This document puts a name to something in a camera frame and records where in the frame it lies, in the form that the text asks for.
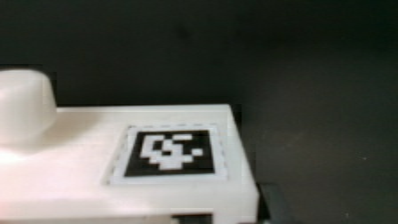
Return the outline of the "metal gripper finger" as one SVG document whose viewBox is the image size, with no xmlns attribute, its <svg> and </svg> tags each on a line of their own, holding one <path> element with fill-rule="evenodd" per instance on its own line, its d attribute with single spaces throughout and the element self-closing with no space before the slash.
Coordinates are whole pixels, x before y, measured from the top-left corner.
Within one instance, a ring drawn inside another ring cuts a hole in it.
<svg viewBox="0 0 398 224">
<path fill-rule="evenodd" d="M 293 214 L 282 190 L 273 183 L 259 183 L 257 224 L 293 224 Z"/>
</svg>

